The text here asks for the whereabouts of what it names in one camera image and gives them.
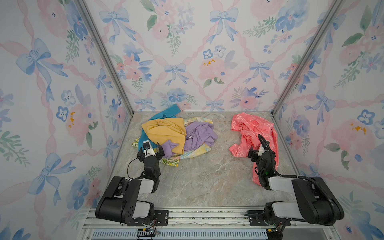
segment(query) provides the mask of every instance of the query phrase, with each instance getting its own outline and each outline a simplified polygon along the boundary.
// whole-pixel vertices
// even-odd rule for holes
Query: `yellow cloth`
[[[185,136],[187,132],[184,127],[184,119],[182,118],[165,118],[150,120],[141,125],[148,138],[159,144],[164,144],[170,140],[173,143],[178,143],[172,152],[183,154]]]

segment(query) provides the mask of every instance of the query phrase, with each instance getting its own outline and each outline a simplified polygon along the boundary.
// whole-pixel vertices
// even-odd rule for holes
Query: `blue cloth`
[[[175,115],[180,112],[180,108],[174,104],[167,108],[166,110],[159,112],[158,114],[154,115],[151,117],[149,120],[154,120],[154,119],[164,119],[164,118],[175,118]],[[157,144],[154,144],[147,136],[147,134],[144,132],[144,130],[141,130],[141,137],[139,140],[139,151],[140,148],[143,147],[143,142],[149,140],[149,143],[151,144],[152,148],[157,147]]]

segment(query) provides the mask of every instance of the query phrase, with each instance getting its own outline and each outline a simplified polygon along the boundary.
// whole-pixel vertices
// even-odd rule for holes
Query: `pink garment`
[[[258,150],[260,147],[260,141],[257,135],[260,134],[265,138],[265,140],[269,141],[269,146],[272,151],[276,153],[275,168],[277,169],[279,166],[279,151],[277,132],[273,128],[273,123],[258,116],[240,113],[233,116],[231,130],[240,131],[242,135],[240,145],[234,144],[229,148],[229,151],[231,151],[235,157],[247,157],[251,146],[253,146],[253,149]],[[252,181],[260,185],[259,177],[254,171],[255,167],[256,163],[253,164],[252,168]]]

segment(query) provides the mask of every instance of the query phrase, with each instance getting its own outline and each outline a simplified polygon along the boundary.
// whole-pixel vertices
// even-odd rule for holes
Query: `wall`
[[[0,19],[0,239],[75,239],[127,111],[72,1],[2,1]]]
[[[346,0],[278,116],[302,174],[342,204],[343,240],[384,239],[383,10]]]
[[[86,0],[139,111],[272,110],[331,2]]]

